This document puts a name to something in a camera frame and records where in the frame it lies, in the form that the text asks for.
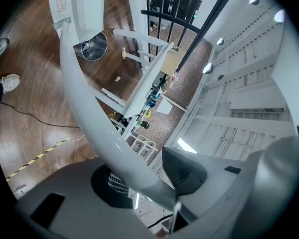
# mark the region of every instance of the curved white tube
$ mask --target curved white tube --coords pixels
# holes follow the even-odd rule
[[[71,110],[98,156],[133,190],[172,211],[175,191],[136,156],[92,94],[74,53],[68,22],[62,25],[60,65]]]

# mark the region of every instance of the brown wood floor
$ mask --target brown wood floor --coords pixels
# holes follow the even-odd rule
[[[79,63],[90,85],[105,87],[127,99],[142,71],[133,60],[123,60],[121,51],[125,46],[128,52],[135,53],[137,47],[132,39],[114,36],[112,30],[133,30],[129,2],[105,0],[104,9],[106,54],[97,62],[79,58]],[[48,0],[25,0],[11,15],[1,36],[7,37],[10,44],[0,57],[0,77],[11,73],[21,77],[18,88],[4,95],[3,102],[48,123],[77,126],[64,95],[59,38],[52,27]],[[115,83],[117,76],[121,80]],[[106,105],[103,109],[112,112]],[[78,139],[81,135],[80,129],[45,125],[0,105],[0,162],[6,176],[55,143],[67,137]],[[66,142],[20,171],[8,183],[12,191],[22,184],[26,184],[24,190],[29,190],[57,169],[96,156],[85,138]]]

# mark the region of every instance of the black cable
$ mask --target black cable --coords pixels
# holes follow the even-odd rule
[[[34,116],[34,115],[30,114],[30,113],[22,112],[18,108],[14,107],[12,105],[9,105],[9,104],[3,103],[3,102],[0,102],[0,104],[5,105],[5,106],[9,106],[10,108],[14,109],[16,112],[18,112],[20,114],[25,114],[25,115],[31,116],[31,117],[35,118],[37,121],[39,121],[39,122],[41,122],[43,124],[46,124],[46,125],[58,126],[58,127],[68,127],[68,128],[79,128],[78,126],[73,126],[73,125],[56,125],[56,124],[50,124],[50,123],[47,123],[47,122],[39,120],[36,116]]]
[[[173,214],[169,214],[169,215],[167,215],[167,216],[165,216],[165,217],[159,219],[158,221],[156,221],[156,222],[153,223],[152,225],[148,226],[148,229],[150,229],[150,228],[156,226],[156,225],[157,225],[158,223],[160,223],[161,221],[166,220],[167,218],[170,218],[170,217],[172,217],[172,216],[173,216]]]

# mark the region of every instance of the round ceiling lamp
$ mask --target round ceiling lamp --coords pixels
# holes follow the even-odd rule
[[[213,70],[214,70],[213,64],[208,63],[203,70],[203,74],[210,74]]]
[[[218,41],[217,41],[217,45],[221,46],[224,44],[224,38],[221,37]]]
[[[274,17],[275,21],[277,22],[284,22],[285,21],[285,12],[284,10],[280,10],[276,13],[275,17]]]
[[[260,0],[250,0],[249,3],[253,5],[258,5]]]

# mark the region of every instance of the white table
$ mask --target white table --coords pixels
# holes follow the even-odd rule
[[[146,70],[136,87],[134,88],[132,94],[130,95],[127,101],[115,96],[113,93],[108,90],[102,88],[101,91],[91,88],[94,96],[106,103],[108,106],[122,114],[125,118],[133,117],[135,115],[140,114],[142,108],[147,100],[147,96],[152,88],[152,83],[156,79],[157,75],[160,72],[160,69],[164,63],[164,60],[167,56],[167,53],[173,48],[174,43],[167,43],[165,41],[159,40],[155,37],[151,37],[148,35],[143,35],[136,33],[134,31],[120,30],[114,29],[114,34],[135,38],[138,41],[145,41],[152,43],[161,47],[157,56],[153,56],[146,52],[138,50],[138,52],[142,55],[151,57],[153,59],[152,62],[146,61],[140,57],[134,56],[130,53],[126,53],[126,57],[134,59],[138,62],[144,63],[146,66]]]

